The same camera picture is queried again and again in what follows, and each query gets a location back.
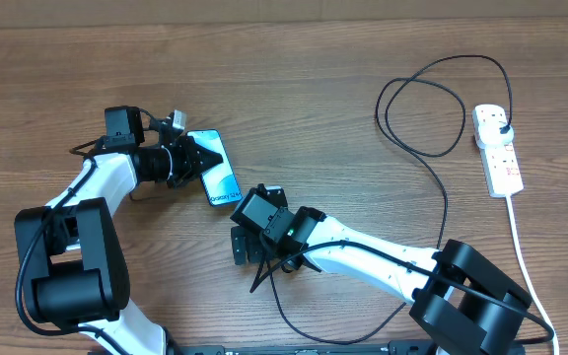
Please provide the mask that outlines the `blue Galaxy smartphone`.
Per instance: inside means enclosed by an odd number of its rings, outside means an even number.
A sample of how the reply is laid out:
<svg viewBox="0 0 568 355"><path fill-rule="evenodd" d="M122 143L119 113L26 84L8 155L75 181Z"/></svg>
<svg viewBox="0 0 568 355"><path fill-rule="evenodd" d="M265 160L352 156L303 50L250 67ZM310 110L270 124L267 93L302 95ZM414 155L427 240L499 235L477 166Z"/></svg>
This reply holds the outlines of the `blue Galaxy smartphone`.
<svg viewBox="0 0 568 355"><path fill-rule="evenodd" d="M215 129L208 129L190 131L187 135L200 146L222 157L221 163L201 174L201 182L209 203L212 206L222 206L239 202L243 195L220 133Z"/></svg>

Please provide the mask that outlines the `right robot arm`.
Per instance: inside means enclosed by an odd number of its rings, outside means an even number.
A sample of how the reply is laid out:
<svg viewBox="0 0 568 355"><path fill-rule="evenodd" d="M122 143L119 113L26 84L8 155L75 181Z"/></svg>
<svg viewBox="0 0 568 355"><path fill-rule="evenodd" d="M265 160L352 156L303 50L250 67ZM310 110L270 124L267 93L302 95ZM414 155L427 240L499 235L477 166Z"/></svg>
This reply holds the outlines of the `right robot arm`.
<svg viewBox="0 0 568 355"><path fill-rule="evenodd" d="M449 240L413 248L358 232L311 207L291 212L282 188L251 189L231 216L279 264L369 283L409 305L409 314L449 354L505 354L530 294L475 248Z"/></svg>

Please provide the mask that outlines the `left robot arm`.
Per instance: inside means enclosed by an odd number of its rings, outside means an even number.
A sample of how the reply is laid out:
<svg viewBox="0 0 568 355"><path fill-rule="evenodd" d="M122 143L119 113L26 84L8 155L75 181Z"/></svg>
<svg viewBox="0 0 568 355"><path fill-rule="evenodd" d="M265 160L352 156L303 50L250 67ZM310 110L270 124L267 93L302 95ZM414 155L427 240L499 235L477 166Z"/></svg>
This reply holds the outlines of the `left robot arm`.
<svg viewBox="0 0 568 355"><path fill-rule="evenodd" d="M70 151L83 159L76 178L45 205L17 214L15 306L31 332L85 334L108 354L180 352L169 331L131 300L113 215L141 183L179 188L227 156L186 133L181 111L144 122L146 113L137 106L107 108L106 134Z"/></svg>

